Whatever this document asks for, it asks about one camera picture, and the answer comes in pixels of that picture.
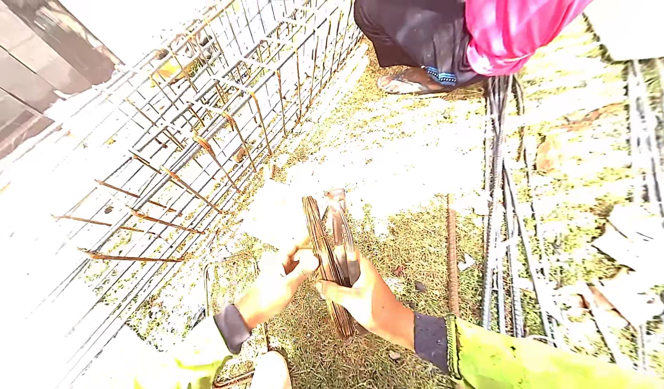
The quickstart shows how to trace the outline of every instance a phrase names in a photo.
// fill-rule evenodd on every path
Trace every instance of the hand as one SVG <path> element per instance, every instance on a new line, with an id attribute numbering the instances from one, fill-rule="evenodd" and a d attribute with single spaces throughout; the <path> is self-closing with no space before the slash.
<path id="1" fill-rule="evenodd" d="M 367 330 L 407 349 L 414 349 L 414 312 L 398 302 L 371 261 L 358 250 L 347 253 L 349 261 L 357 260 L 361 275 L 351 288 L 320 280 L 315 288 L 325 300 L 334 301 Z"/>
<path id="2" fill-rule="evenodd" d="M 319 264 L 312 250 L 299 249 L 298 246 L 288 255 L 263 259 L 262 273 L 246 294 L 234 304 L 251 330 L 280 313 L 291 302 L 301 282 L 310 276 Z"/>

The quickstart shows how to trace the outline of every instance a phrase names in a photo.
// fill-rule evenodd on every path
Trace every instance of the rebar cage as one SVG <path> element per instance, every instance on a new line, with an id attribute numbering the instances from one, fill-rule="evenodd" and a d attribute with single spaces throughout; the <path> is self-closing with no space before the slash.
<path id="1" fill-rule="evenodd" d="M 123 155 L 54 215 L 81 252 L 32 315 L 66 313 L 52 326 L 62 351 L 51 384 L 74 381 L 196 242 L 236 216 L 233 203 L 358 42 L 352 7 L 211 5 L 134 66 L 119 66 L 68 120 L 84 134 L 78 148 L 118 143 Z"/>

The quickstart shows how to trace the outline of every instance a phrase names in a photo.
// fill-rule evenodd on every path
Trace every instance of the sleeve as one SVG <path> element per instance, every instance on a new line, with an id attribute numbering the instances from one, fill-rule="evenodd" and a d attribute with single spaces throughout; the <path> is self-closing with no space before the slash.
<path id="1" fill-rule="evenodd" d="M 210 389 L 224 362 L 241 350 L 250 336 L 233 305 L 203 320 L 172 352 L 156 352 L 135 376 L 134 389 Z"/>
<path id="2" fill-rule="evenodd" d="M 466 388 L 664 388 L 664 381 L 655 376 L 536 340 L 487 331 L 454 314 L 443 323 L 446 363 L 438 366 Z M 426 353 L 418 350 L 425 345 L 417 340 L 415 344 L 417 354 Z"/>

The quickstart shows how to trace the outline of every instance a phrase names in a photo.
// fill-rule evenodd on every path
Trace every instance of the black wrist cuff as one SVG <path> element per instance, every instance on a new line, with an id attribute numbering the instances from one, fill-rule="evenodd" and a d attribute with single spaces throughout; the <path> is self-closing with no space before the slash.
<path id="1" fill-rule="evenodd" d="M 241 345 L 250 338 L 250 329 L 235 305 L 227 305 L 215 315 L 215 324 L 219 328 L 224 343 L 232 354 L 241 352 Z"/>
<path id="2" fill-rule="evenodd" d="M 414 312 L 414 349 L 419 357 L 448 372 L 445 319 Z"/>

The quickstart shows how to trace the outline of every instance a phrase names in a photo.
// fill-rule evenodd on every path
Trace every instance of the person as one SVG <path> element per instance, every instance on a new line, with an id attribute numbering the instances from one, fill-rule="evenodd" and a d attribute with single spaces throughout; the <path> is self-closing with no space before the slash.
<path id="1" fill-rule="evenodd" d="M 516 73 L 591 0 L 355 0 L 387 93 L 437 93 Z"/>
<path id="2" fill-rule="evenodd" d="M 326 300 L 343 305 L 367 330 L 414 350 L 465 388 L 664 388 L 664 381 L 596 358 L 561 351 L 532 339 L 487 331 L 454 314 L 444 318 L 414 312 L 397 301 L 371 261 L 358 251 L 360 277 L 351 288 L 318 280 Z M 259 323 L 289 304 L 303 280 L 318 268 L 310 249 L 294 248 L 275 270 L 263 271 L 247 293 L 189 332 L 172 352 L 157 352 L 135 376 L 134 387 L 211 388 L 212 381 Z M 258 359 L 252 389 L 291 387 L 284 357 Z"/>

